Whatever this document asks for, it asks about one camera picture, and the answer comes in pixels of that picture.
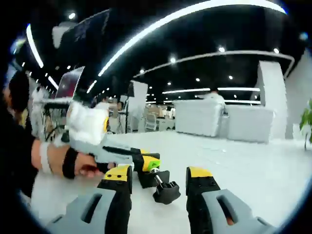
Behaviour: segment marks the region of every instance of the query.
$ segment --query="white floor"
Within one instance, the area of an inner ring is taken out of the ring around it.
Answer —
[[[209,169],[221,189],[230,190],[252,208],[255,216],[274,226],[279,226],[293,210],[312,175],[312,149],[304,151],[302,142],[274,141],[265,145],[172,131],[109,137],[151,153],[160,153],[161,170],[169,170],[171,180],[180,186],[179,199],[167,206],[158,204],[152,197],[155,188],[143,190],[134,173],[128,226],[130,234],[190,233],[185,196],[188,166]],[[60,191],[59,197],[64,197],[66,193]],[[59,203],[53,204],[50,197],[41,197],[44,199],[38,204],[41,210],[47,211],[43,207],[47,203],[58,207]]]

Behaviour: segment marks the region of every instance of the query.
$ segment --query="black ceiling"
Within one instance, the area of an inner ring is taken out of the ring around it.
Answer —
[[[98,82],[91,91],[93,96],[110,87],[105,95],[123,92],[122,86],[139,73],[157,65],[167,63],[170,56],[177,59],[198,54],[216,52],[218,46],[226,50],[260,50],[272,52],[278,48],[280,53],[293,56],[298,62],[304,51],[304,43],[299,40],[301,31],[296,28],[290,18],[280,12],[255,6],[222,6],[202,10],[176,19],[143,38],[136,45],[121,55],[101,76],[98,73],[106,62],[124,45],[132,36],[149,26],[151,23],[183,7],[200,1],[161,1],[151,6],[147,1],[136,1],[136,7],[125,10],[115,2],[102,3],[102,1],[69,1],[60,0],[53,5],[41,6],[34,11],[31,22],[32,33],[36,47],[44,68],[40,69],[33,58],[28,44],[25,44],[17,61],[26,61],[25,69],[32,71],[32,76],[39,79],[44,86],[52,85],[44,76],[50,74],[58,83],[67,66],[86,65],[82,89],[97,79]],[[52,28],[60,22],[67,20],[68,12],[73,10],[77,14],[76,22],[95,13],[111,8],[104,35],[100,41],[89,40],[84,50],[92,49],[94,55],[83,52],[81,58],[72,56],[71,43],[68,41],[62,51],[53,47]],[[136,78],[153,87],[149,93],[149,100],[157,101],[169,99],[194,98],[200,93],[183,93],[163,95],[163,91],[206,88],[211,85],[219,87],[254,87],[257,79],[257,66],[259,60],[274,60],[281,64],[283,72],[289,66],[289,61],[282,58],[257,55],[227,55],[210,58],[201,58],[167,66]],[[221,92],[225,99],[249,100],[248,92]]]

